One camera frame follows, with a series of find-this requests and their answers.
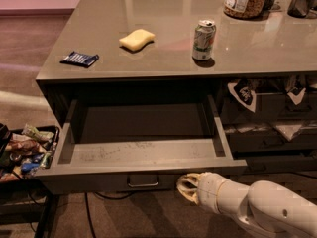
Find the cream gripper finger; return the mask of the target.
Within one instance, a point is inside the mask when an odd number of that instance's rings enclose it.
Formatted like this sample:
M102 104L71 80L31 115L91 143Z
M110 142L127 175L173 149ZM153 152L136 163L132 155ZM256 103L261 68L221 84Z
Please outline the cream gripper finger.
M190 173L181 176L176 183L178 192L188 201L197 204L199 202L197 190L200 182L200 174Z

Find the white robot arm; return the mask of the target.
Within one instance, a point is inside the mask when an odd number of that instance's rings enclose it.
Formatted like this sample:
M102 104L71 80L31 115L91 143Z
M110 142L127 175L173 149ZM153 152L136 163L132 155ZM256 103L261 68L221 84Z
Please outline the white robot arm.
M317 238L317 205L277 183L244 185L215 173L180 177L181 195L233 219L255 238Z

